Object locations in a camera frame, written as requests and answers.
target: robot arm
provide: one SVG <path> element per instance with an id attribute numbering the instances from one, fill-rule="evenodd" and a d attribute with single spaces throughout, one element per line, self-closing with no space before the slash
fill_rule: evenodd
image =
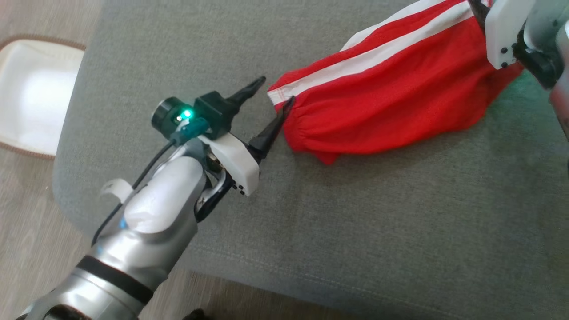
<path id="1" fill-rule="evenodd" d="M 488 8 L 469 0 L 486 34 L 488 61 L 496 69 L 520 62 L 551 90 L 559 123 L 569 140 L 569 2 L 495 0 Z"/>
<path id="2" fill-rule="evenodd" d="M 259 78 L 227 99 L 208 93 L 193 106 L 174 97 L 162 101 L 152 125 L 178 148 L 138 192 L 120 179 L 104 187 L 125 203 L 119 223 L 97 233 L 72 273 L 18 320 L 137 319 L 196 235 L 198 222 L 232 187 L 247 196 L 256 190 L 259 163 L 294 103 L 243 143 L 229 132 L 231 122 L 264 82 Z"/>

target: black band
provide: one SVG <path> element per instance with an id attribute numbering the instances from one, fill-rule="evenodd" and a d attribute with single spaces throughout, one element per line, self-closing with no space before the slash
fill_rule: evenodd
<path id="1" fill-rule="evenodd" d="M 147 305 L 154 295 L 152 290 L 138 282 L 135 278 L 91 256 L 84 256 L 77 264 L 77 268 L 108 281 L 144 305 Z"/>

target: green led light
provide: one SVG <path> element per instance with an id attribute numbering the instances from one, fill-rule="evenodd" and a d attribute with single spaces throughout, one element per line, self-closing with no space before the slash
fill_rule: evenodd
<path id="1" fill-rule="evenodd" d="M 187 120 L 187 119 L 191 118 L 192 116 L 193 116 L 193 113 L 190 110 L 184 110 L 184 111 L 182 111 L 180 118 L 182 120 Z"/>

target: white stripe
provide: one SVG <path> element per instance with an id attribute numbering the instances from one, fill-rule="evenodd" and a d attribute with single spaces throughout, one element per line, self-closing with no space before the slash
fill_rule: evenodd
<path id="1" fill-rule="evenodd" d="M 369 68 L 373 68 L 397 53 L 405 50 L 415 43 L 425 40 L 439 32 L 442 32 L 470 17 L 472 17 L 472 10 L 468 2 L 461 2 L 447 11 L 438 15 L 428 24 L 423 27 L 399 38 L 385 43 L 375 49 L 372 49 L 363 54 L 343 60 L 329 67 L 320 69 L 304 78 L 295 82 L 286 84 L 280 88 L 269 91 L 267 94 L 273 102 L 277 105 L 281 102 L 288 100 L 291 96 L 297 96 L 302 92 L 334 81 L 343 76 L 354 75 L 356 73 L 364 72 Z"/>
<path id="2" fill-rule="evenodd" d="M 397 11 L 394 15 L 387 18 L 387 20 L 384 20 L 381 23 L 378 23 L 374 26 L 371 26 L 365 30 L 362 30 L 362 31 L 354 34 L 348 40 L 348 42 L 346 42 L 346 44 L 342 47 L 342 50 L 340 50 L 340 51 L 350 49 L 351 47 L 353 47 L 353 46 L 357 45 L 358 43 L 364 41 L 364 39 L 367 38 L 370 34 L 372 34 L 373 31 L 381 28 L 382 26 L 384 26 L 390 22 L 393 22 L 393 21 L 399 20 L 399 19 L 403 19 L 405 17 L 408 17 L 410 15 L 414 15 L 414 14 L 419 13 L 421 11 L 425 11 L 425 10 L 429 9 L 430 7 L 436 6 L 443 1 L 445 1 L 445 0 L 420 0 L 420 1 L 417 1 L 415 3 L 412 3 L 408 6 L 406 6 L 405 8 Z"/>

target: sofa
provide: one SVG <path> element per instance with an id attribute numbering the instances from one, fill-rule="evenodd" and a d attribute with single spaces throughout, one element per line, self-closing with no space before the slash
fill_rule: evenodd
<path id="1" fill-rule="evenodd" d="M 410 2 L 107 1 L 57 150 L 64 214 L 94 234 L 116 205 L 103 184 L 134 181 L 166 143 L 150 123 L 166 97 L 274 83 Z M 177 268 L 367 318 L 566 317 L 569 153 L 548 99 L 524 73 L 468 130 L 331 166 L 281 135 L 261 187 L 230 191 Z M 232 132 L 274 115 L 261 92 Z"/>

